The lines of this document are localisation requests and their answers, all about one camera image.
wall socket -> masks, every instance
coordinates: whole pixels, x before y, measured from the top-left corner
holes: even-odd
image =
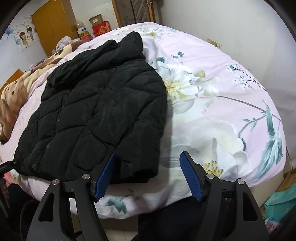
[[[214,42],[213,40],[211,39],[207,39],[207,42],[214,45],[215,47],[217,47],[218,49],[221,49],[222,48],[222,45],[221,44],[218,44],[216,42]]]

mattress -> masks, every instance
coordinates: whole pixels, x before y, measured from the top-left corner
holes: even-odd
[[[77,54],[95,49],[109,39],[119,42],[139,32],[146,61],[167,89],[167,123],[160,146],[158,175],[148,183],[109,185],[95,203],[100,218],[124,219],[152,212],[191,192],[179,165],[188,151],[196,163],[223,180],[243,178],[254,187],[279,174],[285,165],[283,126],[264,87],[238,62],[213,45],[187,33],[156,23],[133,24],[101,35],[68,54],[39,77],[21,109],[10,140],[0,147],[3,162],[13,159],[30,116],[40,105],[46,78]],[[49,181],[18,175],[17,182],[41,200]],[[71,211],[77,213],[75,200]]]

teal bag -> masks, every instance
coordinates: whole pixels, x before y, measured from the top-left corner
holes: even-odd
[[[265,217],[282,219],[296,205],[296,183],[283,192],[275,192],[264,204]]]

blue gripper pad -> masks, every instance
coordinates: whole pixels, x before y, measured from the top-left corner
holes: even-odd
[[[96,192],[94,194],[94,198],[97,202],[100,200],[101,197],[105,195],[105,192],[107,190],[107,187],[109,185],[109,182],[115,169],[115,159],[116,155],[113,152],[108,162],[106,163],[99,179],[96,182]]]
[[[190,188],[190,191],[192,193],[192,196],[195,197],[199,202],[203,199],[203,194],[201,192],[201,185],[200,181],[197,178],[197,175],[195,174],[189,160],[185,156],[184,152],[180,155],[180,166],[182,169],[182,172],[186,178],[186,181],[188,183],[188,186]]]

floor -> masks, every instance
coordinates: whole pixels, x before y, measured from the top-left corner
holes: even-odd
[[[72,222],[74,231],[80,230],[80,225],[77,215],[72,214]],[[100,222],[105,230],[109,241],[131,241],[138,233],[138,217],[127,218],[124,220],[118,219],[100,219]],[[82,235],[77,241],[84,241]]]

